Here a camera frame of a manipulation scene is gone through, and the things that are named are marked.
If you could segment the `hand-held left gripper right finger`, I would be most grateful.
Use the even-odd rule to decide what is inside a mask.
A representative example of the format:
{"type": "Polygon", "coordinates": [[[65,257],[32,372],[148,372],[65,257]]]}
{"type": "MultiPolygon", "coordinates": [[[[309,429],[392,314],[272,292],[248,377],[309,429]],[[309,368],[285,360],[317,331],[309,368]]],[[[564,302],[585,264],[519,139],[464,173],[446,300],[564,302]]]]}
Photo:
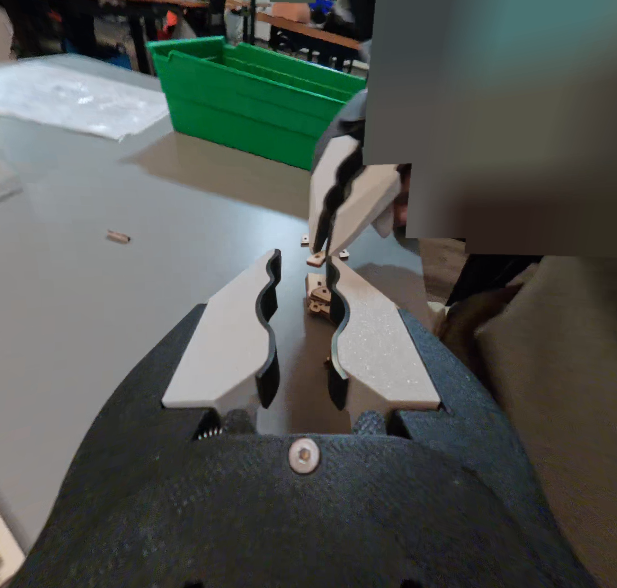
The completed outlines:
{"type": "Polygon", "coordinates": [[[436,410],[441,398],[397,305],[330,257],[328,392],[340,411],[436,410]]]}

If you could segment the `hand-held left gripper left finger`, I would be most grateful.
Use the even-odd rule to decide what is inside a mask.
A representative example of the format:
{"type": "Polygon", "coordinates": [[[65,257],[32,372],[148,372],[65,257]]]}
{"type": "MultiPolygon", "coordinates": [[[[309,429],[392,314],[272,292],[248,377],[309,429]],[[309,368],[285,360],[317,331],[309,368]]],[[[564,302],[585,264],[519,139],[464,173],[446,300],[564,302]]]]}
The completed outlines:
{"type": "Polygon", "coordinates": [[[280,280],[281,251],[271,249],[208,300],[163,395],[164,407],[271,406],[280,368],[269,322],[280,280]]]}

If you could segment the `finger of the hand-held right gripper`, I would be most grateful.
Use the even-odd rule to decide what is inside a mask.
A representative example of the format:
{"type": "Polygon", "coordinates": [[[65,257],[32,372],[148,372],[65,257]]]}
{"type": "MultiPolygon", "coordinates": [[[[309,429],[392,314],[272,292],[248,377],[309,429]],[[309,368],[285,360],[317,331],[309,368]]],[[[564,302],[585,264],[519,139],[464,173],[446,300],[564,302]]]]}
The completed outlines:
{"type": "Polygon", "coordinates": [[[310,180],[309,249],[321,252],[328,239],[336,210],[344,198],[347,182],[362,167],[360,142],[353,137],[335,137],[325,146],[310,180]]]}
{"type": "Polygon", "coordinates": [[[335,212],[328,255],[347,249],[367,226],[380,237],[389,237],[394,229],[393,205],[401,187],[396,164],[368,166],[353,179],[348,196],[335,212]]]}

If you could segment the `wooden robot figure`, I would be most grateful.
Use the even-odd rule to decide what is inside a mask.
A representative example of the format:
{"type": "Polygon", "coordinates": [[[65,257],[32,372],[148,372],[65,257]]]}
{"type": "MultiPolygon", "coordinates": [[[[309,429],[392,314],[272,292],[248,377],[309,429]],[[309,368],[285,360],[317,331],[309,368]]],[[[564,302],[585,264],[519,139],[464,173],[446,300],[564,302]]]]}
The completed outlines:
{"type": "Polygon", "coordinates": [[[306,304],[310,314],[329,319],[331,293],[327,287],[326,276],[308,273],[305,278],[306,304]]]}

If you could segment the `green plastic bin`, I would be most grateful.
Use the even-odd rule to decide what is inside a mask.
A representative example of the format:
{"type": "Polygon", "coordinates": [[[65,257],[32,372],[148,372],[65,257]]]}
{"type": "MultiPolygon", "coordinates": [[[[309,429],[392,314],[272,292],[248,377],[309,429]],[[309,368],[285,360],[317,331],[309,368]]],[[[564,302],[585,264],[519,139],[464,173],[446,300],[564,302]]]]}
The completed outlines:
{"type": "Polygon", "coordinates": [[[174,130],[310,170],[364,78],[224,37],[149,42],[174,130]]]}

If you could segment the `person's trouser leg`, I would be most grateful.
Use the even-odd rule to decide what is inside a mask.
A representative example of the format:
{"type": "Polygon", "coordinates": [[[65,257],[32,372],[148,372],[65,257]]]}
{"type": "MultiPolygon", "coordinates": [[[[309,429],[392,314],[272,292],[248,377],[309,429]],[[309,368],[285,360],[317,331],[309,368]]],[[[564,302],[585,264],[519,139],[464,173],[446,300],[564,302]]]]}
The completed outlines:
{"type": "Polygon", "coordinates": [[[616,258],[545,256],[448,307],[444,345],[509,417],[582,564],[616,587],[616,258]]]}

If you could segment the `clear plastic sheet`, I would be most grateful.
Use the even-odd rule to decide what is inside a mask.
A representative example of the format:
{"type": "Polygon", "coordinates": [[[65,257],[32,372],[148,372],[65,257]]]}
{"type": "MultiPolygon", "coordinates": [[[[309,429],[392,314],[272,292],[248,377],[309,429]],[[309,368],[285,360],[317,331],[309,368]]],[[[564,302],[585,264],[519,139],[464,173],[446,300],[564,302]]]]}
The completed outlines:
{"type": "Polygon", "coordinates": [[[121,141],[169,114],[165,95],[43,62],[1,68],[1,116],[121,141]]]}

